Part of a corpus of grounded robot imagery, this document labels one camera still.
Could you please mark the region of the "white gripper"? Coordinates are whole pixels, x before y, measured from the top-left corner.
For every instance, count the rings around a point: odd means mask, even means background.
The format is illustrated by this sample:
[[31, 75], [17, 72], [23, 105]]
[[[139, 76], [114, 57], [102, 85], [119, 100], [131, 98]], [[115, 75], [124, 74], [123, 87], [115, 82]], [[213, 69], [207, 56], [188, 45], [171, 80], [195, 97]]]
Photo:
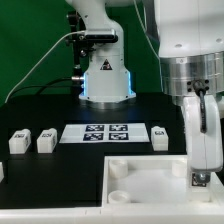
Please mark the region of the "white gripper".
[[223, 167], [223, 148], [219, 109], [212, 95], [205, 96], [206, 127], [201, 132], [200, 100], [197, 96], [183, 99], [183, 117], [188, 164], [198, 183], [209, 183], [210, 173]]

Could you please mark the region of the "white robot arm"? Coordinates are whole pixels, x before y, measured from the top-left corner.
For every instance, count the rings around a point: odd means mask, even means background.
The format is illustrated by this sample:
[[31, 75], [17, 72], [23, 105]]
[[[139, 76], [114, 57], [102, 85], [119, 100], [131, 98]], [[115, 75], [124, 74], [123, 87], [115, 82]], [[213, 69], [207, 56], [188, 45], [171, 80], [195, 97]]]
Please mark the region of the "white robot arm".
[[193, 180], [210, 182], [223, 166], [218, 94], [224, 91], [224, 0], [65, 0], [84, 21], [91, 45], [81, 102], [94, 106], [135, 96], [124, 66], [123, 30], [105, 9], [143, 1], [156, 24], [163, 92], [183, 112]]

